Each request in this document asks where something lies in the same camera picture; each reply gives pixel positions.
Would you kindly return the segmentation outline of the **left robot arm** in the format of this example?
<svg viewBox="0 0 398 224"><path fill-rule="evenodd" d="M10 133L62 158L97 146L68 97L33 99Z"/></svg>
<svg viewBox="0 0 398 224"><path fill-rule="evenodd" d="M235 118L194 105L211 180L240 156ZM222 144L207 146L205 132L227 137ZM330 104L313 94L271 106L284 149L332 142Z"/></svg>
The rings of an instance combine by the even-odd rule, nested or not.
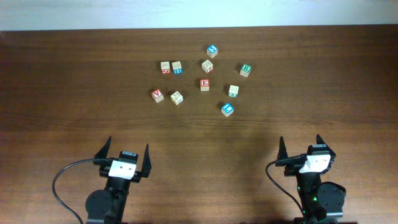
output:
<svg viewBox="0 0 398 224"><path fill-rule="evenodd" d="M107 181L103 189L94 191L86 200L88 223L122 223L130 185L148 178L152 169L148 146L141 170L137 171L138 154L121 151L117 158L108 157L110 144L111 138L94 156L93 163L99 166L99 175Z"/></svg>

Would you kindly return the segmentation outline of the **blue L block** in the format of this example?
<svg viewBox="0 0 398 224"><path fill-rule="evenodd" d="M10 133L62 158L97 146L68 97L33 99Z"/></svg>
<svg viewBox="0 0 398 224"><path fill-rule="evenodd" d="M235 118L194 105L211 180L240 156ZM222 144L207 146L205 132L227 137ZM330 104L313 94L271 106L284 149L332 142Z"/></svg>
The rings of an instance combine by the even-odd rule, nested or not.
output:
<svg viewBox="0 0 398 224"><path fill-rule="evenodd" d="M230 103L226 103L221 107L221 112L226 116L230 116L234 112L234 107Z"/></svg>

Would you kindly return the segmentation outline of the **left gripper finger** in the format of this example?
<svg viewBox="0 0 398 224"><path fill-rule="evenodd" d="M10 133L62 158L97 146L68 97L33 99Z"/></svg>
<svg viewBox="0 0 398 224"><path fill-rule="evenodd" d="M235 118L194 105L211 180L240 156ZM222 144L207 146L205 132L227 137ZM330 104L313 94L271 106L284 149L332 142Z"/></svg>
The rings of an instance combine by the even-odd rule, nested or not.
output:
<svg viewBox="0 0 398 224"><path fill-rule="evenodd" d="M144 153L144 158L142 162L142 169L141 169L141 177L143 178L148 178L149 174L152 169L152 164L150 161L150 155L149 155L149 145L146 145L145 153Z"/></svg>
<svg viewBox="0 0 398 224"><path fill-rule="evenodd" d="M104 146L95 154L95 159L106 159L111 144L111 136L107 139Z"/></svg>

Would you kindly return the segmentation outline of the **red E block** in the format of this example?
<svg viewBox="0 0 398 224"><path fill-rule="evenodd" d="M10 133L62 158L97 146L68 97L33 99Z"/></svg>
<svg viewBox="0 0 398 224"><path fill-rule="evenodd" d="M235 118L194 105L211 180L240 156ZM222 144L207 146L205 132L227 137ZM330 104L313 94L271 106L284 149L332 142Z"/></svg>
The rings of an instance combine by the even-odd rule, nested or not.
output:
<svg viewBox="0 0 398 224"><path fill-rule="evenodd" d="M200 80L200 90L201 91L209 91L210 90L210 80L209 79L201 79Z"/></svg>

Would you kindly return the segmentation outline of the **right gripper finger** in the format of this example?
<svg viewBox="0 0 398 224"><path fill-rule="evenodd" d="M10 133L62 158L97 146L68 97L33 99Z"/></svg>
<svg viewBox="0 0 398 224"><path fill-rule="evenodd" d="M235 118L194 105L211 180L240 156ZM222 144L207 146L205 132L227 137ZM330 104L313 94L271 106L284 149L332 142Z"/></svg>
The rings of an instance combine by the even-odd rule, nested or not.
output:
<svg viewBox="0 0 398 224"><path fill-rule="evenodd" d="M279 139L279 151L277 155L277 160L279 161L287 158L288 158L287 148L285 146L284 138L281 136Z"/></svg>
<svg viewBox="0 0 398 224"><path fill-rule="evenodd" d="M327 146L326 142L322 139L322 137L319 134L316 135L316 143L318 145Z"/></svg>

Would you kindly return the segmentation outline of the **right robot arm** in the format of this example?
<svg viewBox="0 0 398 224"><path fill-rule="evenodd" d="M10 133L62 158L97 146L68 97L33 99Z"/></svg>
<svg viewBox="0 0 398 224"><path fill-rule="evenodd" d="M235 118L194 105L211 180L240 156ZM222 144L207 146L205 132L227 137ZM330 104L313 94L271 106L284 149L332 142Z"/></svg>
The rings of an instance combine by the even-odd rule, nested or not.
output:
<svg viewBox="0 0 398 224"><path fill-rule="evenodd" d="M303 217L294 223L337 223L343 216L346 189L334 182L323 182L321 175L331 169L335 152L320 135L305 154L289 157L283 138L279 140L277 167L284 167L286 177L295 177Z"/></svg>

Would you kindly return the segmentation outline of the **dog picture wooden block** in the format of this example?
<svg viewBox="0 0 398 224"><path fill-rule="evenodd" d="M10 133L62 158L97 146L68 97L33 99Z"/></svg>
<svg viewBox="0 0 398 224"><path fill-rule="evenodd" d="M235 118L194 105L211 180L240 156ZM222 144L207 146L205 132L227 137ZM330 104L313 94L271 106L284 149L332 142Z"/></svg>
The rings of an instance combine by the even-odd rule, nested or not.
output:
<svg viewBox="0 0 398 224"><path fill-rule="evenodd" d="M183 96L179 91L172 93L170 98L175 105L179 105L183 101Z"/></svg>

